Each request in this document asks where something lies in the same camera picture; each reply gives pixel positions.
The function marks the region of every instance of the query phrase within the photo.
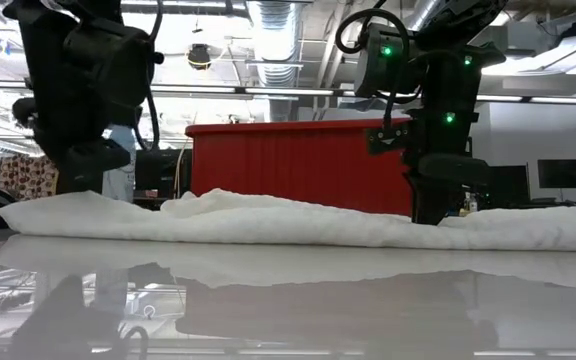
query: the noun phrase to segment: red container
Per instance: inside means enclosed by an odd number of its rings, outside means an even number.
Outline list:
[[[381,120],[193,125],[192,191],[220,188],[370,213],[410,215],[401,152],[368,154]]]

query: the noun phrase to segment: green led light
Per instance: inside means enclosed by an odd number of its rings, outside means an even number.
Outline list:
[[[392,55],[393,51],[392,51],[392,48],[390,46],[382,46],[381,47],[381,53],[384,56],[390,56],[390,55]]]

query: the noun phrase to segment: ceiling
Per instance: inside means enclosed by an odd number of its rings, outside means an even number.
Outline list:
[[[342,0],[299,0],[301,4],[301,34],[299,35],[299,61],[297,86],[312,87],[326,49],[328,34],[335,20],[335,10],[343,6]],[[199,1],[166,1],[165,16],[157,41],[157,48],[166,55],[165,63],[157,67],[155,83],[197,85],[243,85],[258,86],[257,66],[252,64],[254,54],[254,29],[249,19],[238,16],[215,16],[189,13],[188,3]],[[21,36],[14,21],[1,15],[6,1],[0,0],[0,80],[21,80],[27,76],[27,67],[22,49]],[[356,0],[352,12],[372,7],[374,0]],[[124,21],[127,25],[149,32],[154,22],[154,0],[124,0]],[[385,8],[406,18],[415,9],[414,0],[391,0]],[[522,16],[523,21],[534,21],[538,17],[556,18],[576,12],[576,0],[511,0],[506,8],[513,16]],[[193,43],[210,46],[213,59],[207,71],[192,69],[186,55]],[[332,86],[351,83],[354,77],[353,56],[341,58],[337,71],[331,75]],[[484,80],[483,88],[494,89],[501,79]],[[0,136],[28,136],[27,130],[19,128],[12,119],[9,109],[19,92],[0,91]],[[240,122],[263,121],[268,109],[267,98],[246,99],[197,99],[166,97],[156,98],[157,109],[162,118],[162,137],[171,146],[185,141],[183,132],[188,124],[226,123],[233,119]],[[149,121],[142,121],[140,129],[149,137]],[[31,140],[1,140],[0,150],[18,151],[25,148],[28,153],[39,150]]]

